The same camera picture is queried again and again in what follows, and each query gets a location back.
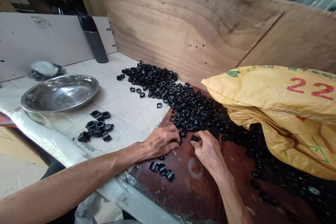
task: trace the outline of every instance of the brown wooden tabletop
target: brown wooden tabletop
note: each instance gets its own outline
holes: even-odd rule
[[[169,121],[170,109],[160,127],[173,124]],[[167,212],[192,223],[227,223],[219,189],[205,167],[195,156],[190,144],[193,132],[183,138],[180,148],[168,153],[164,161],[159,159],[137,163],[131,175],[136,178],[136,188],[144,195],[165,209]],[[251,171],[255,170],[253,159],[245,155],[246,149],[233,142],[219,141],[224,160],[233,174],[239,194],[250,212],[255,224],[290,223],[286,211],[291,211],[301,218],[302,223],[319,223],[312,209],[299,197],[293,197],[284,189],[270,182],[259,180],[262,190],[273,195],[279,207],[273,207],[261,200],[259,193],[252,186]],[[149,170],[152,161],[164,163],[171,169],[175,178],[169,182],[159,172]]]

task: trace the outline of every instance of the white tiled table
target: white tiled table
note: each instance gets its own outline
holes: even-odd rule
[[[89,75],[99,81],[99,91],[90,103],[72,111],[43,114],[57,130],[69,139],[75,137],[74,142],[91,157],[110,153],[134,142],[145,140],[152,130],[159,126],[169,110],[162,100],[148,98],[148,90],[145,91],[144,98],[140,98],[136,92],[130,92],[130,87],[133,85],[127,81],[127,76],[121,81],[116,79],[122,69],[136,67],[138,61],[120,52],[110,54],[108,57],[109,62],[106,64],[99,64],[95,59],[90,59],[64,67],[66,74]],[[15,107],[15,104],[19,107],[20,96],[37,83],[28,77],[2,83],[0,105],[8,98],[7,102],[14,102],[12,107]],[[162,103],[162,108],[156,107],[159,102]],[[111,118],[105,122],[114,125],[113,131],[110,132],[112,140],[104,142],[101,138],[92,137],[89,142],[80,143],[77,141],[77,136],[87,130],[85,125],[93,120],[90,113],[94,110],[111,113]]]
[[[119,52],[108,55],[109,62],[99,64],[95,59],[65,66],[66,74],[84,74],[96,78],[100,88],[94,99],[76,110],[61,113],[43,114],[47,118],[46,125],[37,125],[31,121],[31,115],[26,115],[20,108],[21,96],[38,82],[28,77],[22,77],[4,82],[0,89],[0,111],[8,114],[20,125],[23,132],[30,137],[36,137],[36,142],[43,145],[47,151],[59,160],[65,160],[65,165],[74,165],[88,158],[110,153],[125,148],[137,141],[143,141],[158,127],[169,110],[169,106],[162,100],[140,98],[138,93],[130,92],[131,83],[127,77],[122,81],[116,79],[124,68],[135,67],[138,61]],[[93,120],[90,113],[94,110],[109,111],[111,118],[106,123],[114,125],[110,132],[112,140],[104,142],[102,138],[92,137],[87,143],[77,141],[77,136],[86,131],[85,125]],[[137,219],[145,223],[177,223],[168,213],[163,211],[130,184],[113,178],[98,190],[107,199],[114,201],[119,207],[132,213]]]

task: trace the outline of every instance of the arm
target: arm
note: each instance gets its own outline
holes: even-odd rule
[[[195,154],[218,185],[229,224],[252,224],[253,221],[238,193],[235,179],[226,167],[218,141],[209,131],[195,133],[199,142],[191,141]]]
[[[174,125],[156,128],[144,142],[76,164],[0,201],[0,223],[47,223],[84,201],[129,166],[178,148]]]

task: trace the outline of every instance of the hand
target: hand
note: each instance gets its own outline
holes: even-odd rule
[[[190,141],[195,148],[195,154],[210,174],[215,178],[219,171],[226,171],[227,167],[219,148],[218,141],[208,130],[194,134],[200,140]]]
[[[152,159],[179,148],[180,142],[178,129],[175,125],[170,125],[154,129],[141,146],[145,152],[145,159]]]

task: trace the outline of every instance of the forearm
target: forearm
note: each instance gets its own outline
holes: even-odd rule
[[[251,224],[253,223],[246,207],[239,195],[233,175],[227,168],[221,168],[213,174],[218,185],[225,213],[229,224]]]
[[[53,174],[0,201],[0,223],[47,223],[84,201],[107,180],[144,160],[140,143]]]

